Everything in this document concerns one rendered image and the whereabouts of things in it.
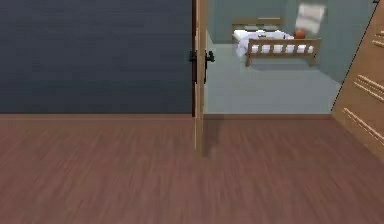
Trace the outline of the light wooden room door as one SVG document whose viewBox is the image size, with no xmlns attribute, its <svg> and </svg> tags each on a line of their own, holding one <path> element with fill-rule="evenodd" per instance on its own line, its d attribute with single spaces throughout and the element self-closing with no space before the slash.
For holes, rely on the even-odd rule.
<svg viewBox="0 0 384 224">
<path fill-rule="evenodd" d="M 196 0 L 196 85 L 195 85 L 195 150 L 204 155 L 204 76 L 206 51 L 206 0 Z"/>
</svg>

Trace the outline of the olive green pillow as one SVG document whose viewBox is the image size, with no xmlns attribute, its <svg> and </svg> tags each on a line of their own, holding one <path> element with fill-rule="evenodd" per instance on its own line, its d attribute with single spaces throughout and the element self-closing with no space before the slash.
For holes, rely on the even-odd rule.
<svg viewBox="0 0 384 224">
<path fill-rule="evenodd" d="M 275 25 L 260 24 L 260 25 L 246 25 L 244 29 L 249 32 L 261 32 L 261 31 L 275 32 L 279 29 L 279 27 Z"/>
</svg>

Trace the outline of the wooden bed with white bedding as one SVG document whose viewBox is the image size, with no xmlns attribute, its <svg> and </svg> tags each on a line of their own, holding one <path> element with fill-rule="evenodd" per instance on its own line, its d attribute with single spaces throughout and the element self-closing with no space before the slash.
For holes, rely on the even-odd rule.
<svg viewBox="0 0 384 224">
<path fill-rule="evenodd" d="M 249 67 L 256 58 L 307 58 L 312 66 L 319 51 L 321 39 L 295 39 L 280 31 L 249 32 L 246 25 L 283 25 L 282 18 L 235 18 L 232 20 L 232 39 L 237 43 L 236 53 L 245 57 L 245 66 Z"/>
</svg>

